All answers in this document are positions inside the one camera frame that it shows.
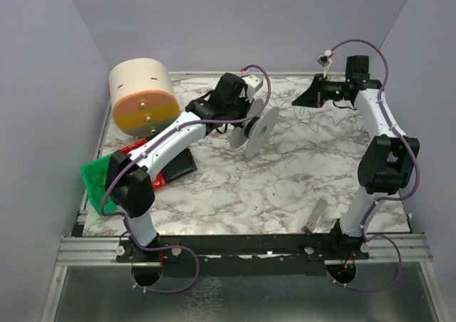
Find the grey plastic cable spool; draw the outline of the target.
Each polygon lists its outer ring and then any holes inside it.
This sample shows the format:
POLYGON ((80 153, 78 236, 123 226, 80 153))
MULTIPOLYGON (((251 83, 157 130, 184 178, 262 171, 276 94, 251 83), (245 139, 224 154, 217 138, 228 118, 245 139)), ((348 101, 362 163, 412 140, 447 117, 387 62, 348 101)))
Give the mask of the grey plastic cable spool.
POLYGON ((277 107, 271 108, 267 113, 258 114, 241 127, 234 127, 229 137, 229 146, 238 149, 246 145, 244 155, 253 158, 259 153, 271 136, 279 116, 277 107))

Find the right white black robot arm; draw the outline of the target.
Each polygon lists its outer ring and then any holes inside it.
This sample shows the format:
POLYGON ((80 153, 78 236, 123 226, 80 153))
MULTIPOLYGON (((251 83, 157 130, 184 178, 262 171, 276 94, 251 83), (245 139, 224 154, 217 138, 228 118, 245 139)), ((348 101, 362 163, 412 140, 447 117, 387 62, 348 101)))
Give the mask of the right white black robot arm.
POLYGON ((382 83, 370 76, 368 56, 347 57, 344 82, 332 81, 325 73, 317 73, 292 105, 321 108, 328 100, 351 102, 361 114, 370 137, 370 144, 358 164, 359 189, 338 222, 343 234, 361 237, 375 206, 385 200, 396 200, 397 192, 408 186, 420 142, 408 137, 396 125, 382 83))

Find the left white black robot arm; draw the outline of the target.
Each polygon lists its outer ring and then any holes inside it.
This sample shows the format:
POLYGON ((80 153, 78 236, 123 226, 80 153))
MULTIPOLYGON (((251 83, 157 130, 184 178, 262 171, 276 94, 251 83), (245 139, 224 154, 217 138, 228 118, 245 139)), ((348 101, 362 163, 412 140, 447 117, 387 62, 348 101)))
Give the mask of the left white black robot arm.
POLYGON ((116 204, 136 244, 147 247, 158 236, 149 213, 155 201, 152 181, 156 175, 218 127, 243 126, 254 112, 254 96, 262 86, 257 76, 225 73, 215 89, 191 100, 176 121, 151 141, 127 155, 116 151, 110 156, 104 199, 116 204))

